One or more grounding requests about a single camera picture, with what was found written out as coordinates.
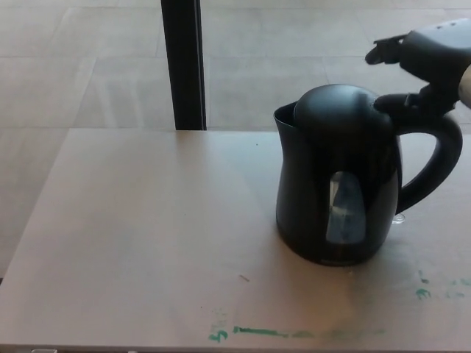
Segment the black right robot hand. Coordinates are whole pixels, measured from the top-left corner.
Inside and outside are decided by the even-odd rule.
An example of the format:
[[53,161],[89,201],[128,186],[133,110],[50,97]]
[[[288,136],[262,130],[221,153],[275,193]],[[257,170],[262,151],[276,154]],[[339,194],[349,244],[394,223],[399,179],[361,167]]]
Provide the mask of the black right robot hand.
[[470,107],[470,19],[458,18],[383,38],[365,56],[369,65],[398,64],[426,82],[414,103],[443,113]]

